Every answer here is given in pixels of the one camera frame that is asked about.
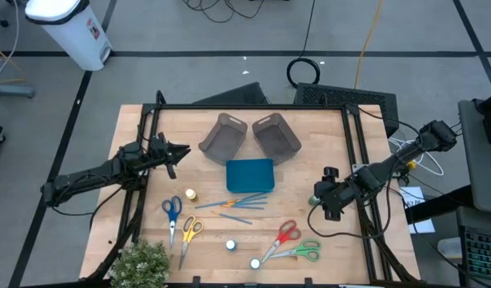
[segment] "scissors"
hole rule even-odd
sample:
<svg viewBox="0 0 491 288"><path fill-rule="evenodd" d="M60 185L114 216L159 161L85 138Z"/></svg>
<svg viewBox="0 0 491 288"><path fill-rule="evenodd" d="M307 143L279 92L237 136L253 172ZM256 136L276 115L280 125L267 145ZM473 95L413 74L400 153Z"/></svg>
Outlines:
<svg viewBox="0 0 491 288"><path fill-rule="evenodd" d="M182 212L182 200L178 196L172 197L171 200L164 200L164 202L162 202L162 209L169 215L169 244L170 249L172 249L174 242L174 227L176 226L178 215Z"/></svg>
<svg viewBox="0 0 491 288"><path fill-rule="evenodd" d="M192 241L192 237L203 231L203 227L203 222L196 220L196 217L193 215L190 215L187 220L185 220L185 224L183 224L182 259L180 259L180 266L178 267L179 270L182 268L185 255L187 254L187 248L189 248L189 243Z"/></svg>
<svg viewBox="0 0 491 288"><path fill-rule="evenodd" d="M318 240L308 239L301 243L301 245L270 256L271 258L285 257L285 256L304 256L311 262L317 262L320 260L320 248L322 245Z"/></svg>
<svg viewBox="0 0 491 288"><path fill-rule="evenodd" d="M276 241L274 241L274 244L272 244L272 247L270 247L269 251L267 251L267 254L265 254L265 257L263 260L261 260L261 263L264 263L267 261L267 259L274 253L274 251L284 242L288 240L297 240L301 237L301 231L297 229L297 223L294 220L289 220L281 227L279 227L279 236L277 236Z"/></svg>

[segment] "red scissors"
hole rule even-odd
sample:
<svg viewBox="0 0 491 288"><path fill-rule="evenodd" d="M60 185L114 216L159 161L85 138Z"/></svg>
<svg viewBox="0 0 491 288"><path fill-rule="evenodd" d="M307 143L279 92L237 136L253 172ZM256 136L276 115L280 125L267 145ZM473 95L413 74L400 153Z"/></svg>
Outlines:
<svg viewBox="0 0 491 288"><path fill-rule="evenodd" d="M265 254L265 257L263 260L261 260L261 263L264 263L267 261L267 259L274 253L274 251L284 242L288 240L297 240L301 237L301 231L297 229L297 223L294 220L289 220L281 227L279 227L279 236L277 236L276 241L274 241L274 244L272 244L272 247L270 247L269 251L267 251L267 254Z"/></svg>

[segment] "trash can lid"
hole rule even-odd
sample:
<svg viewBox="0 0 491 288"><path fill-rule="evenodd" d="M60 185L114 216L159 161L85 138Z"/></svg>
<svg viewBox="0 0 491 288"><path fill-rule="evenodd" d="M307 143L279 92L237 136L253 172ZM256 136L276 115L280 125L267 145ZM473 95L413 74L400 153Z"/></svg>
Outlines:
<svg viewBox="0 0 491 288"><path fill-rule="evenodd" d="M70 16L80 1L83 0L29 0L25 14L33 20L58 21Z"/></svg>

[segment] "green scissors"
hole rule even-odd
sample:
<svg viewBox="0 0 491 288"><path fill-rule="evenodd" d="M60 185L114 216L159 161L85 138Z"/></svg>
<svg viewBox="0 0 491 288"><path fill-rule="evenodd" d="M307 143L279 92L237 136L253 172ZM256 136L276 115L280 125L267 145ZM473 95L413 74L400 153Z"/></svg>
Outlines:
<svg viewBox="0 0 491 288"><path fill-rule="evenodd" d="M285 256L304 256L311 262L317 262L320 260L320 248L322 245L318 240L308 239L301 243L301 245L287 250L285 252L281 252L278 254L274 254L270 256L271 258L279 258Z"/></svg>

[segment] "white trash can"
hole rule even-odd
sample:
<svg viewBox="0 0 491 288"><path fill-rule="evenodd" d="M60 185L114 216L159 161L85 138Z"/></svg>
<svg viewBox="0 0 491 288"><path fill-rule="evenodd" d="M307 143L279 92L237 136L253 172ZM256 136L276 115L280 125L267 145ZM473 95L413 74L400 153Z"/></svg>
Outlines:
<svg viewBox="0 0 491 288"><path fill-rule="evenodd" d="M26 18L38 24L83 69L103 68L112 46L89 0L29 0Z"/></svg>

